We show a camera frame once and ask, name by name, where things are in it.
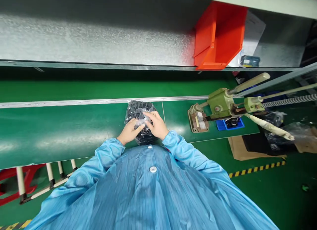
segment metal shelf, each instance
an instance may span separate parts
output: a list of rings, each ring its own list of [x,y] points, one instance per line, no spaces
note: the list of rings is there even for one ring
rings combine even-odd
[[[209,0],[1,0],[0,65],[194,70],[194,26],[209,4]],[[262,66],[298,67],[311,20],[252,12],[267,24],[255,53]]]

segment plastic bag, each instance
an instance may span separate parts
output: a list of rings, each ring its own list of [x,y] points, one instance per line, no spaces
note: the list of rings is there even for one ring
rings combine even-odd
[[[131,119],[138,119],[135,129],[145,124],[145,121],[152,123],[151,119],[143,114],[143,112],[156,111],[154,105],[150,102],[142,102],[131,100],[126,109],[124,123],[127,124]],[[158,138],[155,137],[151,130],[145,125],[145,128],[136,136],[135,140],[139,145],[150,145],[153,144]]]
[[[262,119],[273,124],[276,127],[280,127],[284,122],[284,116],[286,113],[282,113],[279,111],[270,111],[267,115],[265,115]]]
[[[282,129],[288,131],[291,135],[293,135],[296,142],[317,141],[317,137],[311,132],[311,127],[300,122],[294,122],[285,125],[284,127],[282,127]],[[266,133],[265,135],[271,147],[275,150],[279,150],[278,145],[287,145],[294,143],[294,141],[286,140],[285,138],[274,135],[272,133]]]

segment black plastic bag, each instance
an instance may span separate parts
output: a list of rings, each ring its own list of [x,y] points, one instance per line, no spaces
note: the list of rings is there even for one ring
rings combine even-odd
[[[151,102],[142,102],[131,100],[128,104],[128,108],[125,114],[124,123],[127,124],[131,119],[136,118],[138,122],[134,126],[136,129],[138,126],[145,124],[145,121],[152,123],[151,119],[143,114],[143,112],[156,111],[154,105]],[[146,126],[136,136],[135,140],[139,145],[150,145],[153,144],[158,138],[155,137],[151,130]]]

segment coat button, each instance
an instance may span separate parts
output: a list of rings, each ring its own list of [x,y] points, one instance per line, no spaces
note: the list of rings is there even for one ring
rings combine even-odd
[[[150,172],[155,173],[158,169],[155,166],[150,167]]]

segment orange plastic bin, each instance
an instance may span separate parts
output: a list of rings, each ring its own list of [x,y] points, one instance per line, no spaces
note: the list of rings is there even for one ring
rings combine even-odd
[[[213,1],[196,24],[196,70],[222,70],[242,49],[247,8]]]

